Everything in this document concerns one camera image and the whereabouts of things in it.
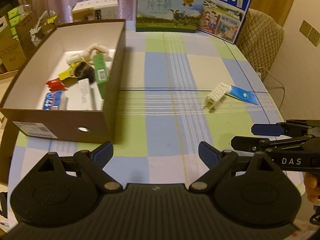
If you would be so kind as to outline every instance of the open shoe box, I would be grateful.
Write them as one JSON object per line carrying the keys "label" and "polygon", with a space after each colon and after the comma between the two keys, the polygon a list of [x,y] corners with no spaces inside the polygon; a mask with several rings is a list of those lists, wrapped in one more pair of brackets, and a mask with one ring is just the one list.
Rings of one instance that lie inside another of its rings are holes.
{"label": "open shoe box", "polygon": [[[49,92],[45,83],[68,68],[65,61],[68,55],[93,43],[109,48],[113,58],[109,63],[112,68],[104,101],[94,82],[90,88],[96,110],[80,110],[81,94],[77,84],[74,84],[65,91],[67,110],[42,110],[44,96]],[[112,141],[124,51],[125,20],[59,25],[41,41],[12,80],[0,103],[0,111],[9,121],[23,122],[20,130],[29,136],[89,143]]]}

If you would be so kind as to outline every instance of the chair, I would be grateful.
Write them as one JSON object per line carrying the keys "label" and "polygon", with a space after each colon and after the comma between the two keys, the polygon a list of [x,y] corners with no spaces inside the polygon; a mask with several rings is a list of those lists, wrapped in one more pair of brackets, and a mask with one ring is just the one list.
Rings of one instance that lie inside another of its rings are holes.
{"label": "chair", "polygon": [[264,80],[284,37],[283,28],[263,12],[249,9],[236,46]]}

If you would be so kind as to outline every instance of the white carton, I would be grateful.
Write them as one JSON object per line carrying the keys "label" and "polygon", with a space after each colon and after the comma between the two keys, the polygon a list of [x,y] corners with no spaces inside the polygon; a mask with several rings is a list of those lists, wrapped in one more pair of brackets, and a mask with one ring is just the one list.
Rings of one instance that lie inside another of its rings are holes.
{"label": "white carton", "polygon": [[117,19],[118,0],[89,0],[78,2],[72,9],[73,22]]}
{"label": "white carton", "polygon": [[92,92],[90,89],[89,79],[78,80],[78,86],[81,94],[81,109],[82,110],[93,110],[92,103]]}

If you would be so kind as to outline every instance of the table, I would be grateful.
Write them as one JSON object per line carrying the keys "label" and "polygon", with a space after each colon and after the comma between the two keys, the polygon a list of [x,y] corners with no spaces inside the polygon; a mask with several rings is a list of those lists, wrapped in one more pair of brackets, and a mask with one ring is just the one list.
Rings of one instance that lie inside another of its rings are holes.
{"label": "table", "polygon": [[[129,182],[188,186],[208,170],[197,154],[200,141],[220,150],[231,149],[235,135],[252,136],[254,123],[283,121],[235,45],[202,32],[136,33],[134,23],[127,22],[126,46],[114,157],[103,169],[124,187]],[[203,109],[205,96],[220,82],[254,92],[260,105],[226,97],[217,111],[208,113]],[[48,151],[68,156],[97,146],[19,133],[10,169],[9,197]],[[286,174],[303,194],[302,174]],[[15,224],[10,206],[9,223]]]}

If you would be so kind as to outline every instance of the finger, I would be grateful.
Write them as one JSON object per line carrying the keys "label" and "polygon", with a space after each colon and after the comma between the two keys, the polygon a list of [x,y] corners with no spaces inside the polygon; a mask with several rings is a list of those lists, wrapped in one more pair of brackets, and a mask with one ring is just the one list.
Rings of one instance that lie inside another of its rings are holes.
{"label": "finger", "polygon": [[309,196],[319,196],[320,195],[320,188],[319,187],[316,187],[316,188],[306,187],[306,192],[307,192],[307,195],[309,195]]}
{"label": "finger", "polygon": [[315,188],[318,184],[317,177],[306,172],[303,179],[304,185],[308,188]]}
{"label": "finger", "polygon": [[316,196],[307,196],[308,200],[311,202],[311,203],[314,203],[317,201],[318,197]]}

